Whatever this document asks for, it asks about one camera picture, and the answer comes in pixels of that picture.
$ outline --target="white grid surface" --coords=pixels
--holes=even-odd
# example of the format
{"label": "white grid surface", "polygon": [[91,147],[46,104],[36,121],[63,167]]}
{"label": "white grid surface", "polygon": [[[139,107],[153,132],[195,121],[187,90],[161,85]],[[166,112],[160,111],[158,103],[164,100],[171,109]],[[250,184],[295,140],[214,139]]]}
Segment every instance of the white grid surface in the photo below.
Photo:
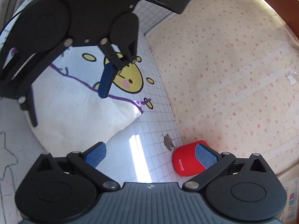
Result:
{"label": "white grid surface", "polygon": [[[121,185],[123,182],[178,182],[181,186],[190,177],[181,177],[174,171],[173,152],[165,147],[163,136],[169,134],[175,147],[183,143],[160,74],[143,35],[139,35],[137,51],[142,58],[142,63],[138,64],[141,73],[152,75],[155,84],[144,84],[143,90],[134,94],[134,98],[137,101],[144,97],[151,98],[154,109],[144,106],[144,113],[139,118],[107,142],[107,156],[97,169]],[[138,145],[137,160],[132,151],[135,141]]]}
{"label": "white grid surface", "polygon": [[134,13],[139,17],[139,31],[144,34],[166,15],[170,14],[171,11],[142,0],[137,3]]}

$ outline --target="black cable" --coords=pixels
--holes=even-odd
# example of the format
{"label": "black cable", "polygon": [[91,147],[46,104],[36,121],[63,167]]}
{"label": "black cable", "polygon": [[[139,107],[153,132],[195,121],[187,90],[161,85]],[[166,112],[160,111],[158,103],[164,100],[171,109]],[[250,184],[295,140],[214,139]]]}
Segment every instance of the black cable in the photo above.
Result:
{"label": "black cable", "polygon": [[7,23],[6,23],[6,25],[4,25],[4,27],[3,27],[3,29],[1,30],[1,32],[0,32],[0,36],[2,35],[2,33],[3,33],[3,31],[6,29],[6,27],[7,27],[7,25],[9,25],[9,23],[16,17],[16,16],[18,16],[20,13],[22,12],[22,10],[21,11],[19,11],[19,12],[17,12]]}

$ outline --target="red speaker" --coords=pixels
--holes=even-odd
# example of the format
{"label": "red speaker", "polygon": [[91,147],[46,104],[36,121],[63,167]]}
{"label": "red speaker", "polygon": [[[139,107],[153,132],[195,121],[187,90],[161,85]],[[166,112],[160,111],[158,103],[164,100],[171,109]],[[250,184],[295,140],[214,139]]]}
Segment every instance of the red speaker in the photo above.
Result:
{"label": "red speaker", "polygon": [[217,157],[201,144],[209,146],[201,140],[180,146],[174,151],[172,164],[179,175],[197,175],[217,162]]}

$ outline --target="ribbed gray surface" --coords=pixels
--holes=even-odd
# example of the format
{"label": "ribbed gray surface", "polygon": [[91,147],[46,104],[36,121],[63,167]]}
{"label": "ribbed gray surface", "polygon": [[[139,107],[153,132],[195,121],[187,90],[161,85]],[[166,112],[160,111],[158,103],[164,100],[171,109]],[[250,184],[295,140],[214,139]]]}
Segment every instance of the ribbed gray surface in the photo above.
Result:
{"label": "ribbed gray surface", "polygon": [[[177,183],[125,183],[105,193],[88,214],[71,224],[230,224],[213,213],[197,193],[182,191]],[[279,224],[277,220],[269,222]],[[23,221],[21,224],[32,224]]]}

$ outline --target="pink cheek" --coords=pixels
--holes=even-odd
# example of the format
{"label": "pink cheek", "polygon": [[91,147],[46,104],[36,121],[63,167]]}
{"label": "pink cheek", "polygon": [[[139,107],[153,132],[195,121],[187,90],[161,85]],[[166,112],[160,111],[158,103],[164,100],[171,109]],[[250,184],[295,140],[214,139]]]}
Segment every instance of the pink cheek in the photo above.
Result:
{"label": "pink cheek", "polygon": [[123,80],[122,84],[125,88],[130,88],[130,83],[127,80]]}

